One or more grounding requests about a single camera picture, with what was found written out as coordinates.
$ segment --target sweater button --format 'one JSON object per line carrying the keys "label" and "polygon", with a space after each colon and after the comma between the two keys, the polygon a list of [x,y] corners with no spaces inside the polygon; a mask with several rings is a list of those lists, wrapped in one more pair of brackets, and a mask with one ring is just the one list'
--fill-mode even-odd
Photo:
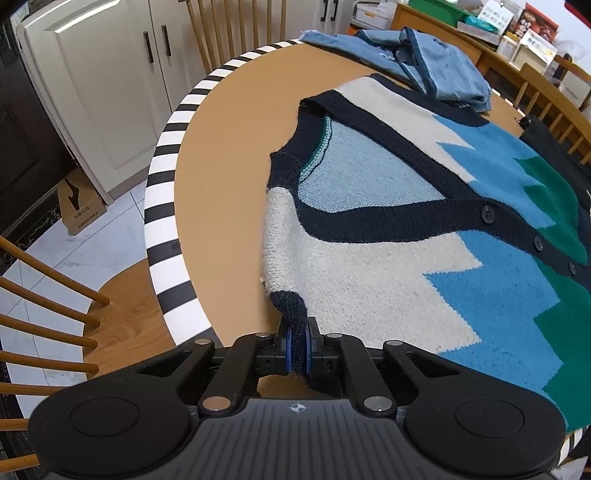
{"label": "sweater button", "polygon": [[538,252],[541,252],[544,249],[544,242],[537,235],[534,237],[534,247]]}
{"label": "sweater button", "polygon": [[485,222],[487,225],[490,225],[492,222],[495,221],[495,211],[492,209],[490,205],[484,205],[482,213],[480,215],[482,217],[482,221]]}

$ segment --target chair backrest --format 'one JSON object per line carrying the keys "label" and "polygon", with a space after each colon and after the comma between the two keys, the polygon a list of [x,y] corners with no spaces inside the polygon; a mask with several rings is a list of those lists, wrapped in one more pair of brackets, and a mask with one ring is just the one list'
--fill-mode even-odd
{"label": "chair backrest", "polygon": [[[81,295],[84,295],[94,300],[98,305],[106,306],[110,303],[110,298],[101,292],[92,290],[83,284],[66,277],[57,270],[45,265],[28,253],[22,251],[16,245],[10,243],[8,240],[0,236],[0,249],[18,258],[20,261],[26,263],[35,270],[52,278],[56,282],[68,287]],[[51,310],[60,315],[64,315],[78,322],[82,322],[89,328],[96,329],[100,326],[100,319],[92,314],[78,312],[69,307],[66,307],[53,300],[47,299],[37,293],[27,290],[7,278],[0,276],[0,288],[10,291],[14,295],[24,298],[41,307]],[[43,337],[54,340],[56,342],[68,343],[70,345],[77,345],[91,351],[96,349],[98,343],[92,338],[85,338],[84,336],[72,335],[71,333],[61,332],[51,328],[42,327],[29,323],[23,320],[12,318],[8,315],[0,314],[0,326],[7,327],[19,332],[24,332],[29,335]],[[96,375],[99,372],[99,366],[87,362],[66,362],[62,360],[53,360],[48,358],[39,358],[32,355],[21,355],[19,353],[12,353],[0,350],[0,362],[6,362],[15,365],[25,365],[27,367],[48,368],[53,370],[61,370],[67,372],[82,372],[88,378]],[[53,387],[48,385],[21,385],[16,383],[0,382],[0,394],[3,395],[34,395],[34,396],[48,396],[64,387]],[[8,432],[14,430],[26,430],[28,426],[28,419],[0,419],[0,431]],[[9,458],[0,460],[0,473],[12,472],[24,468],[32,468],[39,465],[36,455],[25,455],[16,458]]]}
{"label": "chair backrest", "polygon": [[207,74],[242,53],[285,40],[287,0],[186,2]]}
{"label": "chair backrest", "polygon": [[530,98],[525,107],[526,115],[536,115],[540,120],[553,119],[549,128],[560,143],[569,142],[569,154],[579,153],[581,164],[591,160],[591,124],[575,105],[554,85],[527,63],[520,73],[523,84],[513,106],[519,108],[524,96]]}

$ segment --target white box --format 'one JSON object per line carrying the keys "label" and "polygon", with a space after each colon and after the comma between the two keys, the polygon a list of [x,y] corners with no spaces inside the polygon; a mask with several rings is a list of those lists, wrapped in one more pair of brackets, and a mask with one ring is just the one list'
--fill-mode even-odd
{"label": "white box", "polygon": [[576,108],[580,108],[588,97],[591,86],[573,72],[567,72],[562,82],[560,82],[558,90],[573,102]]}
{"label": "white box", "polygon": [[357,4],[355,19],[380,30],[387,30],[392,22],[392,17],[386,16],[376,9],[377,5],[379,4]]}

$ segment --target cabinet door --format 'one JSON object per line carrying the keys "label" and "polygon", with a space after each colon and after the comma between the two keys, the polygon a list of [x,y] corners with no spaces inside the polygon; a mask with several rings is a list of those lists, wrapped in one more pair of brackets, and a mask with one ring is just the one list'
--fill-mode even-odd
{"label": "cabinet door", "polygon": [[150,164],[170,116],[147,0],[57,0],[20,28],[48,110],[110,191]]}
{"label": "cabinet door", "polygon": [[285,38],[299,38],[304,30],[324,31],[330,0],[287,0],[285,15]]}
{"label": "cabinet door", "polygon": [[353,1],[329,0],[328,12],[324,32],[329,35],[347,33],[353,16]]}
{"label": "cabinet door", "polygon": [[168,99],[174,110],[199,80],[205,78],[205,69],[187,4],[178,0],[150,0],[150,11]]}

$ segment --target tiled floor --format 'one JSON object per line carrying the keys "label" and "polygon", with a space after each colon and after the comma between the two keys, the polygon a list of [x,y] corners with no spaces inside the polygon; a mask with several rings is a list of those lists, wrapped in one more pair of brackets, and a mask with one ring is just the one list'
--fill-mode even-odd
{"label": "tiled floor", "polygon": [[[100,289],[115,275],[146,257],[144,244],[144,193],[146,182],[118,198],[107,212],[76,236],[70,236],[60,220],[35,241],[27,252],[57,271]],[[86,312],[90,299],[63,287],[28,265],[17,261],[4,277],[63,305]],[[63,317],[0,288],[0,313],[62,332],[82,334],[80,322]],[[82,348],[66,345],[0,326],[4,351],[42,358],[82,362]],[[85,379],[81,373],[8,364],[12,383],[73,385]],[[42,397],[17,396],[24,417]]]}

